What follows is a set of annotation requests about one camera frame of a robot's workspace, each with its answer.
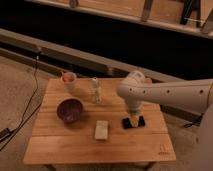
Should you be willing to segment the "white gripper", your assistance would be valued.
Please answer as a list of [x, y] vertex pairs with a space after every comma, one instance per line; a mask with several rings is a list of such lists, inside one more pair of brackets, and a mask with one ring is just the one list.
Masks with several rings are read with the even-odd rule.
[[136, 101], [136, 100], [126, 100], [125, 101], [126, 105], [126, 111], [128, 114], [130, 114], [130, 123], [132, 127], [136, 127], [139, 124], [139, 118], [140, 115], [138, 115], [141, 112], [141, 101]]

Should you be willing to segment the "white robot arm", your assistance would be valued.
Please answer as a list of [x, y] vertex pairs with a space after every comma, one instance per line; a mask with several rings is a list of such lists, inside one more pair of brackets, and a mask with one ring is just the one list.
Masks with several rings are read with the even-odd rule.
[[134, 70], [120, 82], [116, 92], [124, 100], [132, 127], [139, 126], [143, 101], [200, 113], [200, 126], [206, 124], [213, 111], [213, 79], [147, 83], [144, 74]]

